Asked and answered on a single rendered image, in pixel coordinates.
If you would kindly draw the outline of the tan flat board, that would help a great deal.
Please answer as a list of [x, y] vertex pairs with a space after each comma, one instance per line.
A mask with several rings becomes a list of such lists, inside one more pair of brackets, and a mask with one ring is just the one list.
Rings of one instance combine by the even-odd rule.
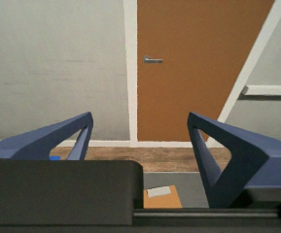
[[182, 208], [175, 185], [144, 190], [144, 208]]

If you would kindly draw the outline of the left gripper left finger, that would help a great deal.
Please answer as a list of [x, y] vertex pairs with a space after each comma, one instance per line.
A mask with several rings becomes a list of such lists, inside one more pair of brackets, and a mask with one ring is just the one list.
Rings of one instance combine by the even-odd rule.
[[91, 112], [71, 117], [4, 140], [0, 140], [0, 158], [10, 160], [50, 160], [50, 152], [81, 130], [65, 160], [85, 160], [93, 127]]

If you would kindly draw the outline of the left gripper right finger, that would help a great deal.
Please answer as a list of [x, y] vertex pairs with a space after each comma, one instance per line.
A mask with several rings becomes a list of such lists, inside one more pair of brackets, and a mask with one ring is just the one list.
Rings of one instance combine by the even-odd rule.
[[[187, 121], [198, 170], [209, 208], [227, 208], [248, 187], [281, 187], [281, 141], [190, 112]], [[221, 169], [203, 131], [229, 149]]]

